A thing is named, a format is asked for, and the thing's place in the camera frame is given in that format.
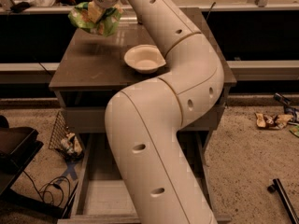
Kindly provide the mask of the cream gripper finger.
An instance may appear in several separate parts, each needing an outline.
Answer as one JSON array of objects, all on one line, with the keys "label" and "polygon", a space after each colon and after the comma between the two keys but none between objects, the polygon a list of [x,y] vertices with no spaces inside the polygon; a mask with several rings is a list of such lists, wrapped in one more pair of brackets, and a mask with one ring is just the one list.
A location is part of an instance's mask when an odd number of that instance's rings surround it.
[{"label": "cream gripper finger", "polygon": [[104,13],[105,10],[96,5],[94,2],[90,2],[88,4],[88,17],[92,22],[98,22]]}]

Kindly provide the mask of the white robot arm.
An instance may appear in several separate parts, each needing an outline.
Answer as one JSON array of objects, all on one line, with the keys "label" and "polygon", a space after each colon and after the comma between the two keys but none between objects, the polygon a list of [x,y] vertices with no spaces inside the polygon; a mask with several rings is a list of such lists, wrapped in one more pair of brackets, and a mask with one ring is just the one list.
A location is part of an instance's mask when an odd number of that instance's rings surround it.
[{"label": "white robot arm", "polygon": [[[109,7],[118,0],[93,0]],[[141,224],[217,224],[177,140],[221,96],[221,60],[171,0],[128,0],[163,54],[168,72],[115,94],[107,139]]]}]

